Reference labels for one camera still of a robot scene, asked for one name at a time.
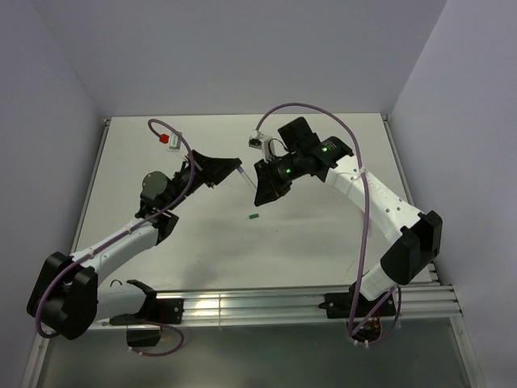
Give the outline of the white blue acrylic marker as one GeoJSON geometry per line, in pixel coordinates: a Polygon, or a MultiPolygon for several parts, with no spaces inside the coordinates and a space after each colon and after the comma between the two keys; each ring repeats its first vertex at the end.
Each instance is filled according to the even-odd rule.
{"type": "Polygon", "coordinates": [[[240,176],[244,179],[244,181],[246,182],[247,186],[250,187],[250,189],[252,191],[256,190],[256,186],[255,186],[254,182],[251,180],[251,178],[248,176],[247,173],[245,173],[244,175],[240,174],[240,176]]]}

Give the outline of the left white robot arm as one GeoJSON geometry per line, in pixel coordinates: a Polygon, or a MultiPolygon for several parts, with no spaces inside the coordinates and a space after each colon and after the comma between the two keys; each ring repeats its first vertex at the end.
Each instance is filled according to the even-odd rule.
{"type": "Polygon", "coordinates": [[[74,340],[99,320],[126,314],[139,323],[154,319],[157,293],[148,285],[129,280],[106,292],[99,291],[99,286],[133,257],[172,234],[179,221],[172,212],[175,207],[201,186],[217,186],[241,164],[240,158],[210,158],[193,150],[172,177],[160,171],[147,174],[140,208],[122,229],[82,251],[70,255],[57,251],[44,261],[27,303],[38,333],[74,340]]]}

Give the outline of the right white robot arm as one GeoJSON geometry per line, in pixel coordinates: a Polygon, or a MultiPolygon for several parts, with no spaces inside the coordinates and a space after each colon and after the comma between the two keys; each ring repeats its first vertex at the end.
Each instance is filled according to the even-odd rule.
{"type": "Polygon", "coordinates": [[[439,254],[443,220],[404,201],[373,173],[360,166],[358,155],[335,136],[321,140],[303,117],[278,131],[286,153],[274,155],[272,137],[256,132],[249,146],[263,153],[254,164],[258,183],[254,203],[265,205],[285,196],[295,179],[315,176],[349,198],[389,242],[378,264],[362,276],[349,299],[351,309],[369,314],[378,297],[397,285],[408,285],[439,254]]]}

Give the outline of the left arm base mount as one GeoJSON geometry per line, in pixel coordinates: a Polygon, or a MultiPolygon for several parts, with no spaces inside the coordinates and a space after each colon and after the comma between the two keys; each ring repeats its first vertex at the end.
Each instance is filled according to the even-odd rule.
{"type": "Polygon", "coordinates": [[[146,302],[142,311],[136,314],[122,314],[109,319],[111,326],[148,325],[153,329],[127,329],[126,343],[132,352],[141,353],[143,356],[165,356],[177,352],[185,342],[185,335],[177,327],[183,318],[182,298],[155,299],[146,302]],[[150,352],[147,348],[154,348],[162,335],[174,332],[178,335],[177,344],[169,351],[150,352]]]}

